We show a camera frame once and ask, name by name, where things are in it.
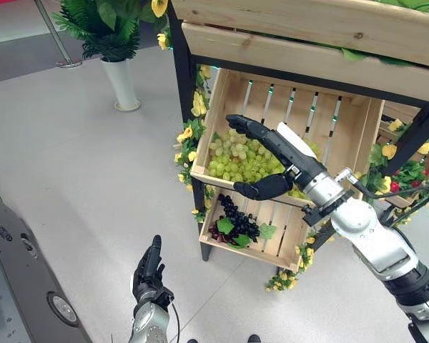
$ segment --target bunch of green grapes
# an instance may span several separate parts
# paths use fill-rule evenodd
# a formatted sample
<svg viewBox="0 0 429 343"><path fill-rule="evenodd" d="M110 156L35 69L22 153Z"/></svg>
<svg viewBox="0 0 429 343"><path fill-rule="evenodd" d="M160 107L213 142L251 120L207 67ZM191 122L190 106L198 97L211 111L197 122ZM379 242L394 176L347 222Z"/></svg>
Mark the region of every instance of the bunch of green grapes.
<svg viewBox="0 0 429 343"><path fill-rule="evenodd" d="M208 165L209 175L227 181L257 182L285 170L258 140L248 139L234 129L210 143L209 153L212 157Z"/></svg>

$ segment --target robotic hand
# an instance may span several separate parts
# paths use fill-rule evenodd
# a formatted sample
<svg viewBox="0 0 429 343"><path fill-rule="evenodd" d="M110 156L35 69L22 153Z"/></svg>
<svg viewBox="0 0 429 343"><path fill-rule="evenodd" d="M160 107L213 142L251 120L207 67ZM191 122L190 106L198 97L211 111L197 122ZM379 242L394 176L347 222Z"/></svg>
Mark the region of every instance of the robotic hand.
<svg viewBox="0 0 429 343"><path fill-rule="evenodd" d="M265 200L284 194L295 183L315 204L302 208L307 224L313 226L330 216L335 231L352 242L355 253L411 319L408 329L415 341L429 342L429 270L399 233L378 221L367 202L354 199L354 192L343 188L340 182L347 179L368 193L351 170L346 168L333 179L310 147L284 123L275 131L240 115L229 115L227 120L237 132L259 140L285 166L282 174L254 184L235 182L235 190L250 199Z"/></svg>
<svg viewBox="0 0 429 343"><path fill-rule="evenodd" d="M152 245L138 263L132 280L132 294L137 300L129 343L167 343L168 306L173 293L162 285L164 264L160 264L162 240L154 236Z"/></svg>

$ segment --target black metal frame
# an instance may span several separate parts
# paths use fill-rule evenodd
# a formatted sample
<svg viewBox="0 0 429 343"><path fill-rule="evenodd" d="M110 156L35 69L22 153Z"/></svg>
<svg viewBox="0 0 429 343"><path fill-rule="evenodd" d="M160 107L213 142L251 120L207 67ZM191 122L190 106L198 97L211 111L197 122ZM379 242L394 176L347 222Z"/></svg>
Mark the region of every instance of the black metal frame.
<svg viewBox="0 0 429 343"><path fill-rule="evenodd" d="M355 84L346 84L329 79L321 79L314 76L290 73L287 71L280 71L275 69L268 69L261 66L253 66L249 64L242 64L222 59L213 59L207 56L192 55L184 37L181 23L182 20L177 18L174 12L173 5L169 4L169 24L172 30L172 44L174 49L174 62L177 72L179 100L181 101L181 110L183 121L192 118L192 95L195 88L195 64L206 64L211 66L218 66L231 70L244 71L251 74L258 74L269 76L276 79L284 79L289 81L296 81L302 84L312 84L330 89L337 89L339 91L346 91L349 93L360 94L364 96L371 96L374 98L385 99L394 101L400 104L407 104L411 106L420 107L421 110L414 118L413 123L406 133L397 142L398 151L396 155L389 161L388 167L385 168L383 173L391 175L397 171L411 156L425 143L429 138L429 101L405 96L402 94L394 94L388 91L381 91L379 89L371 89ZM203 183L200 180L193 179L192 187L194 191L195 208L200 210L204 209L204 193ZM315 242L318 247L324 243L331 235L325 234L325 239L321 242ZM202 258L204 261L208 260L211 246L201 243Z"/></svg>

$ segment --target bunch of dark grapes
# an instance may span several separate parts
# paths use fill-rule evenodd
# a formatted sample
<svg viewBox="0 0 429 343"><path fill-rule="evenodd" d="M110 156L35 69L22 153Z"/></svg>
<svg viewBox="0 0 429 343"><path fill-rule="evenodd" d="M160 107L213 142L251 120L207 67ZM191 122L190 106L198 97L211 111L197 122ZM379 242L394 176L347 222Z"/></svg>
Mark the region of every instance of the bunch of dark grapes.
<svg viewBox="0 0 429 343"><path fill-rule="evenodd" d="M255 220L252 218L252 214L245 216L244 212L238 212L238 206L234 205L234 202L228 195L225 197L223 194L220 194L218 199L221 201L222 207L224 207L226 217L234 224L234 228L229 234L223 234L217 230L216 223L214 223L208 230L212 234L212 238L217 239L219 242L238 245L233 239L241 234L245 234L254 242L257 242L260 231Z"/></svg>

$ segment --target potted plant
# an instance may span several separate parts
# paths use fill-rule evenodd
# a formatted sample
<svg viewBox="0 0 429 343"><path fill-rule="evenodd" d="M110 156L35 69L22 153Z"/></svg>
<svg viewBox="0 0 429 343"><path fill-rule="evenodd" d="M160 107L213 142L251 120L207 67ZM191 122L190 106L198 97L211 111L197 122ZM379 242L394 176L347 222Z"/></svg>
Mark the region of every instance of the potted plant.
<svg viewBox="0 0 429 343"><path fill-rule="evenodd" d="M61 0L61 11L53 17L63 31L84 41L83 58L102 55L102 64L116 92L116 109L138 109L140 102L127 60L135 56L139 46L139 20L152 22L157 29L167 21L153 14L151 2L142 6L138 0Z"/></svg>

